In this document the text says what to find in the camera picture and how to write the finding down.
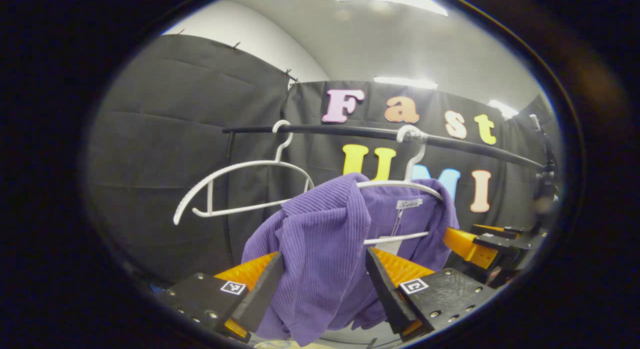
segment yellow letter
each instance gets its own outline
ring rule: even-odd
[[[491,173],[486,170],[474,170],[471,176],[475,178],[475,198],[471,204],[471,212],[484,213],[489,210],[489,178]]]
[[[390,106],[384,112],[384,118],[387,121],[415,123],[420,119],[420,115],[416,112],[416,102],[411,98],[394,96],[386,101],[386,105]]]
[[[489,120],[489,117],[486,114],[476,116],[475,122],[478,123],[480,138],[482,138],[482,141],[491,146],[496,144],[496,137],[491,135],[491,128],[494,127],[494,122]]]
[[[358,144],[346,144],[342,147],[342,151],[345,153],[342,175],[362,173],[362,161],[369,152],[369,148]]]
[[[451,137],[458,139],[465,139],[467,137],[467,128],[464,126],[465,119],[462,117],[462,114],[448,110],[444,113],[444,119],[446,121],[444,128],[446,128],[446,132],[451,135]]]
[[[377,174],[374,181],[388,181],[391,170],[391,158],[396,156],[396,151],[390,148],[377,148],[373,151],[377,155]]]

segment purple shirt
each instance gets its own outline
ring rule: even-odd
[[[366,239],[390,236],[398,201],[422,199],[405,208],[395,235],[429,231],[425,237],[403,240],[398,256],[428,269],[444,266],[451,249],[442,238],[447,227],[458,229],[450,194],[436,179],[419,183],[439,192],[444,201],[407,187],[370,187],[360,173],[329,180],[282,204],[244,246],[242,262],[280,251],[285,271],[256,334],[288,339],[300,347],[324,331],[349,326],[368,329],[386,320],[365,268]]]

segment white wall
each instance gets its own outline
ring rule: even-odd
[[[282,28],[242,4],[220,0],[162,33],[193,35],[235,46],[301,82],[327,81],[329,76],[309,53]]]

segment pink letter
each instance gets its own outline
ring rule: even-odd
[[[471,176],[475,178],[475,198],[471,204],[471,212],[484,213],[489,211],[489,178],[491,173],[486,170],[474,170]]]
[[[356,109],[356,99],[359,101],[364,99],[364,91],[362,90],[336,90],[332,89],[326,92],[329,94],[329,108],[326,114],[322,117],[323,122],[331,123],[344,123],[347,121],[347,116],[343,114],[343,110],[347,110],[348,114],[352,114]]]

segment black rod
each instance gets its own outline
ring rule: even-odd
[[[237,128],[224,128],[222,133],[270,133],[273,126],[240,126]],[[343,125],[282,125],[278,129],[279,133],[310,133],[310,134],[326,134],[326,135],[346,135],[350,137],[364,137],[375,139],[396,140],[398,130],[381,129],[381,128],[365,128],[362,126],[343,126]],[[459,139],[451,139],[436,135],[429,135],[428,139],[414,139],[408,135],[405,140],[413,143],[425,143],[428,146],[441,147],[446,149],[454,149],[474,155],[482,155],[505,162],[514,163],[523,167],[542,171],[544,165],[527,159],[525,157],[510,153],[509,151],[476,144],[475,142],[462,141]]]

